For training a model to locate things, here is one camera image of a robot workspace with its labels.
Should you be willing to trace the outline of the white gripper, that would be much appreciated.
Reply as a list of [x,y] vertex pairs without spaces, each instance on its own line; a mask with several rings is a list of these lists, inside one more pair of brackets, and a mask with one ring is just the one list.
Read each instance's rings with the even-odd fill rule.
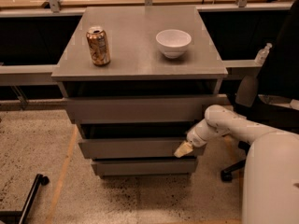
[[207,143],[207,126],[204,123],[198,123],[191,127],[187,132],[187,141],[183,141],[174,152],[177,158],[181,158],[191,152],[193,147],[202,147]]

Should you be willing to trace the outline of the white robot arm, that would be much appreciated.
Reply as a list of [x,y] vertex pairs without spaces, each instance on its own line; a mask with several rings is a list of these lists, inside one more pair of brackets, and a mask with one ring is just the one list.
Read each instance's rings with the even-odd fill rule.
[[299,224],[299,135],[211,105],[205,117],[187,131],[175,156],[185,156],[225,134],[249,145],[242,224]]

